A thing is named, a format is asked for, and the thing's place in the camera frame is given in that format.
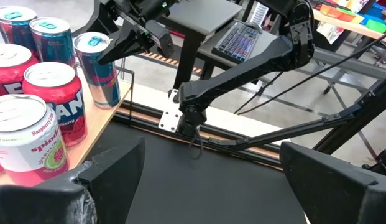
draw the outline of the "gray floor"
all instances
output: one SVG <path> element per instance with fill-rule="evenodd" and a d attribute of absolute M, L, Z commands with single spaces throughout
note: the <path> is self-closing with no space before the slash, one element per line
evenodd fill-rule
<path fill-rule="evenodd" d="M 93 11 L 92 0 L 0 0 L 0 6 L 4 5 L 20 5 L 26 6 L 35 10 L 40 17 L 50 16 L 58 17 L 68 21 L 71 24 L 71 29 L 76 30 L 83 26 Z M 183 40 L 174 37 L 174 42 L 181 45 Z M 343 46 L 339 49 L 340 54 L 348 55 L 352 48 Z M 375 62 L 373 55 L 365 54 L 361 60 L 366 62 Z M 175 78 L 176 70 L 170 67 L 165 67 L 157 63 L 149 62 L 147 60 L 128 57 L 126 59 L 126 67 L 135 71 L 136 82 L 142 85 L 149 86 L 161 91 L 168 91 Z M 274 96 L 277 93 L 285 90 L 291 85 L 301 81 L 307 76 L 298 72 L 287 72 L 274 85 L 270 86 L 265 94 Z M 366 77 L 359 77 L 365 86 L 370 86 L 374 80 Z M 291 102 L 295 105 L 312 109 L 323 114 L 332 114 L 342 110 L 341 104 L 334 93 L 323 95 L 322 92 L 326 87 L 327 82 L 314 78 L 295 90 L 283 95 L 280 99 Z M 348 88 L 341 85 L 336 85 L 336 89 L 343 101 L 349 106 L 359 96 L 359 92 L 355 89 Z M 241 90 L 234 90 L 216 99 L 212 106 L 226 111 L 234 111 L 252 96 Z M 257 105 L 266 100 L 266 97 L 256 98 L 247 108 Z M 260 109 L 246 114 L 245 116 L 257 119 L 259 121 L 269 123 L 281 128 L 287 128 L 297 124 L 313 121 L 320 118 L 318 113 L 307 112 L 292 106 L 288 106 L 279 102 L 271 102 Z M 362 132 L 368 139 L 371 147 L 376 153 L 386 148 L 386 111 L 384 111 L 377 119 L 366 126 Z M 292 141 L 306 147 L 314 146 L 327 131 L 309 134 L 293 138 Z M 369 154 L 363 140 L 358 136 L 354 136 L 349 142 L 341 147 L 334 154 L 336 157 L 351 161 L 353 164 L 361 165 L 362 163 L 373 163 L 372 156 Z"/>

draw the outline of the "blue can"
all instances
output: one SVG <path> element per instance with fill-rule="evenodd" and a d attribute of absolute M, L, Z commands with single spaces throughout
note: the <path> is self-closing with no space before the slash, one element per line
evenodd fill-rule
<path fill-rule="evenodd" d="M 33 19 L 30 28 L 41 62 L 65 63 L 76 70 L 73 39 L 68 22 L 43 17 Z"/>
<path fill-rule="evenodd" d="M 29 25 L 36 17 L 37 13 L 26 7 L 0 7 L 0 32 L 5 43 L 27 47 L 38 57 Z"/>
<path fill-rule="evenodd" d="M 112 108 L 121 100 L 115 63 L 98 63 L 98 58 L 109 44 L 110 38 L 99 32 L 87 32 L 74 40 L 93 101 L 100 108 Z"/>

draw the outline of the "wooden shelf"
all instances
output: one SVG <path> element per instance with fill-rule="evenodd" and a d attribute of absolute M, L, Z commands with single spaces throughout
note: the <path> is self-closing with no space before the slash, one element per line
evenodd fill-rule
<path fill-rule="evenodd" d="M 341 21 L 339 19 L 325 16 L 324 14 L 319 12 L 319 10 L 316 10 L 316 9 L 314 9 L 313 12 L 315 15 L 315 19 L 318 21 L 327 22 L 329 24 L 336 25 L 340 28 L 347 29 L 349 31 L 353 31 L 353 32 L 356 32 L 358 34 L 361 34 L 361 35 L 364 35 L 367 37 L 371 37 L 374 39 L 378 39 L 380 36 L 383 35 L 381 33 L 378 33 L 376 31 L 373 31 L 373 30 L 366 28 L 366 26 L 363 26 L 361 24 L 353 24 L 351 22 L 344 22 L 344 21 Z"/>
<path fill-rule="evenodd" d="M 88 125 L 88 134 L 79 144 L 67 149 L 67 159 L 69 169 L 74 169 L 76 166 L 80 165 L 85 157 L 88 155 L 101 133 L 106 128 L 107 124 L 110 122 L 114 113 L 118 109 L 119 105 L 124 101 L 125 96 L 129 93 L 131 89 L 131 84 L 123 80 L 119 80 L 119 89 L 121 92 L 121 101 L 118 106 L 115 106 L 111 109 L 101 109 L 96 107 L 93 104 L 92 95 L 89 91 L 88 84 L 86 84 L 85 77 L 83 72 L 78 69 L 78 76 L 82 81 L 83 89 L 83 100 L 85 103 L 85 116 L 86 124 Z M 0 173 L 0 185 L 14 184 L 9 176 L 2 172 Z"/>

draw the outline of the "black mat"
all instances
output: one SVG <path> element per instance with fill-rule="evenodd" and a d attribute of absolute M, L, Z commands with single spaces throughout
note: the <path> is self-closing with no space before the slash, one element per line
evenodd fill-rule
<path fill-rule="evenodd" d="M 145 137 L 146 158 L 127 224 L 306 223 L 281 172 L 235 157 L 205 151 L 193 161 L 186 144 L 116 123 L 90 156 L 136 136 Z"/>

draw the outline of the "can lid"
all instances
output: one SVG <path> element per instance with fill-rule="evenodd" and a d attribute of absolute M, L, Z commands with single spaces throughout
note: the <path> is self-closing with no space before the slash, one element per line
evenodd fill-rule
<path fill-rule="evenodd" d="M 0 132 L 17 131 L 45 116 L 47 105 L 35 95 L 10 94 L 0 96 Z"/>
<path fill-rule="evenodd" d="M 24 79 L 40 87 L 56 87 L 66 85 L 75 78 L 73 67 L 59 62 L 42 62 L 30 66 L 24 72 Z"/>
<path fill-rule="evenodd" d="M 27 47 L 16 44 L 0 44 L 0 68 L 13 67 L 30 60 L 32 54 Z"/>
<path fill-rule="evenodd" d="M 86 32 L 74 40 L 75 48 L 84 53 L 99 53 L 104 51 L 108 45 L 110 45 L 110 38 L 99 32 Z"/>
<path fill-rule="evenodd" d="M 21 6 L 0 7 L 0 20 L 4 21 L 29 21 L 37 17 L 33 10 Z"/>
<path fill-rule="evenodd" d="M 30 27 L 33 31 L 44 34 L 60 34 L 70 30 L 70 25 L 63 19 L 52 17 L 42 17 L 33 19 L 30 22 Z"/>

